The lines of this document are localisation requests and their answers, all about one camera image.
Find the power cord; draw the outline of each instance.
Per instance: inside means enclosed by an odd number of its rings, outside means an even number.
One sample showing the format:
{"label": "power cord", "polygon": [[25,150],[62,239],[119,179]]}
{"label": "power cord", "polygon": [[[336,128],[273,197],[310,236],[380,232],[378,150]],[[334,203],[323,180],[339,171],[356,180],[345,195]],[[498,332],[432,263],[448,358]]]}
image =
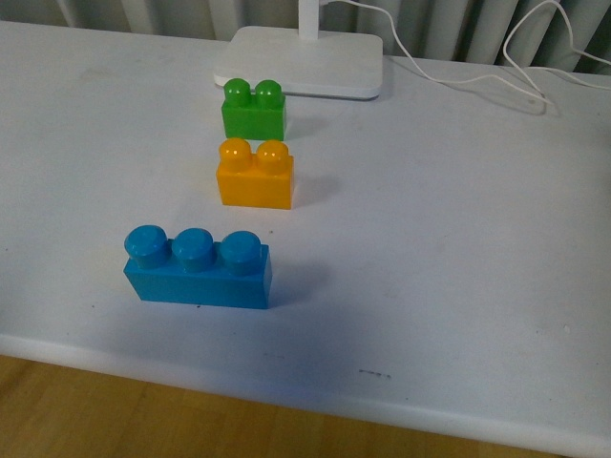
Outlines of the power cord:
{"label": "power cord", "polygon": [[[524,17],[522,17],[522,19],[514,26],[514,28],[510,31],[509,35],[507,35],[507,38],[505,39],[505,42],[503,44],[503,55],[505,56],[505,58],[507,59],[507,61],[512,65],[512,67],[514,67],[528,82],[528,84],[530,84],[530,86],[538,92],[538,94],[532,93],[530,91],[526,91],[522,88],[519,88],[518,86],[516,86],[514,83],[507,81],[505,78],[502,78],[500,76],[497,76],[495,74],[483,74],[481,76],[477,76],[475,78],[471,78],[471,79],[465,79],[465,80],[448,80],[448,79],[438,79],[438,78],[434,78],[430,75],[428,75],[424,70],[422,70],[422,68],[418,65],[418,63],[414,60],[414,58],[411,56],[411,54],[408,52],[408,50],[405,48],[405,46],[403,45],[403,43],[401,42],[401,40],[399,39],[399,36],[397,34],[397,30],[396,27],[394,26],[394,20],[392,19],[392,16],[390,15],[390,13],[386,10],[384,10],[383,8],[380,7],[374,7],[373,5],[367,5],[364,3],[357,3],[354,2],[352,0],[321,0],[320,4],[321,6],[323,5],[327,5],[329,3],[333,3],[333,2],[342,2],[342,3],[348,3],[349,5],[353,5],[355,7],[358,8],[364,8],[366,10],[375,10],[375,11],[379,11],[384,13],[387,18],[390,21],[390,28],[392,30],[392,35],[394,36],[394,40],[396,41],[397,45],[399,46],[399,48],[401,49],[401,51],[405,54],[405,56],[411,61],[411,63],[413,64],[413,66],[427,79],[429,79],[432,82],[435,83],[439,83],[439,84],[444,84],[444,85],[459,85],[459,84],[469,84],[469,83],[474,83],[475,81],[480,81],[483,79],[495,79],[497,81],[500,81],[501,83],[509,86],[510,88],[514,89],[515,91],[518,91],[520,93],[526,94],[536,100],[539,100],[545,104],[548,105],[553,105],[553,102],[549,101],[548,99],[545,98],[545,93],[537,86],[537,84],[535,83],[535,81],[533,81],[533,79],[521,68],[518,66],[518,64],[509,56],[509,54],[507,53],[507,46],[509,45],[509,42],[511,41],[511,39],[514,37],[514,35],[516,34],[516,31],[522,26],[522,24],[524,24],[524,21],[526,21],[526,19],[528,19],[533,13],[535,13],[538,9],[542,8],[545,5],[554,5],[562,14],[562,17],[564,18],[564,22],[566,24],[566,27],[569,31],[569,43],[570,43],[570,48],[571,51],[576,52],[580,55],[583,55],[585,57],[589,57],[591,59],[594,59],[598,62],[601,62],[602,64],[605,65],[611,65],[611,62],[609,62],[608,60],[605,59],[601,59],[599,57],[596,57],[595,55],[589,54],[588,52],[583,52],[580,50],[577,50],[574,46],[574,41],[573,41],[573,28],[571,27],[569,18],[566,14],[566,11],[564,10],[564,8],[556,1],[556,0],[544,0],[543,2],[539,3],[538,5],[536,5],[534,8],[532,8],[530,11],[528,11]],[[611,91],[610,87],[607,86],[598,86],[595,84],[590,84],[587,83],[579,78],[577,78],[576,76],[571,75],[568,72],[565,72],[563,70],[558,70],[558,69],[551,69],[548,67],[527,67],[527,69],[531,69],[531,70],[545,70],[548,72],[552,72],[552,73],[559,73],[562,74],[564,76],[566,76],[567,78],[579,83],[582,86],[586,86],[589,88],[594,88],[594,89],[601,89],[601,90],[605,90],[605,91]]]}

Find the blue 2x3 brick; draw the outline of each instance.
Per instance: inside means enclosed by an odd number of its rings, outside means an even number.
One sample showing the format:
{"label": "blue 2x3 brick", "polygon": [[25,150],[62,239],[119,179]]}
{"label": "blue 2x3 brick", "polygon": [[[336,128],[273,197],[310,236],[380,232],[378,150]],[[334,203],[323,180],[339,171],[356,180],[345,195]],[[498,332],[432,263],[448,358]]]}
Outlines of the blue 2x3 brick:
{"label": "blue 2x3 brick", "polygon": [[167,239],[157,226],[127,237],[123,272],[143,301],[267,308],[271,285],[269,247],[249,232],[213,242],[203,229]]}

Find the lamp base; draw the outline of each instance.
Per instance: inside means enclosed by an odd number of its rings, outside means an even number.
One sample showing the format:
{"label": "lamp base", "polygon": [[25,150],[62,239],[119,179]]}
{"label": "lamp base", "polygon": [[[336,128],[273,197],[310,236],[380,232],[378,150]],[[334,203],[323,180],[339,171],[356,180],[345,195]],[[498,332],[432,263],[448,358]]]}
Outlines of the lamp base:
{"label": "lamp base", "polygon": [[244,27],[217,62],[214,81],[273,79],[286,94],[370,99],[382,89],[382,55],[375,35],[320,31],[318,40],[303,40],[294,29]]}

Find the toy block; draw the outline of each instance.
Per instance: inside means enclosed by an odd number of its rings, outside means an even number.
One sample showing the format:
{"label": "toy block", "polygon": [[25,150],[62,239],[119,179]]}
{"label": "toy block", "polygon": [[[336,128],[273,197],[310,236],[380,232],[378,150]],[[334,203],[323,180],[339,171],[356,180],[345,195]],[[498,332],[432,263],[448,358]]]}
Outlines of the toy block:
{"label": "toy block", "polygon": [[266,79],[252,94],[246,81],[234,78],[224,85],[224,92],[221,112],[227,138],[284,140],[286,97],[280,84]]}
{"label": "toy block", "polygon": [[241,138],[219,148],[217,182],[223,205],[289,210],[293,195],[293,156],[278,140],[267,140],[253,155]]}
{"label": "toy block", "polygon": [[145,225],[125,239],[123,272],[143,301],[267,308],[271,286],[269,247],[246,231],[222,242],[191,228],[175,239]]}

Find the yellow toy block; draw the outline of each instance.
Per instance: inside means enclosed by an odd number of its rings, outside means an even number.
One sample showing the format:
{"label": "yellow toy block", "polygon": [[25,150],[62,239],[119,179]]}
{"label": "yellow toy block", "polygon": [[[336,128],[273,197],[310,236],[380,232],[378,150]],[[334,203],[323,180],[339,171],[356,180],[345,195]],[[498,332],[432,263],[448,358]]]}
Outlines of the yellow toy block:
{"label": "yellow toy block", "polygon": [[267,140],[252,154],[241,138],[219,148],[217,182],[223,205],[289,210],[293,195],[293,156],[279,140]]}

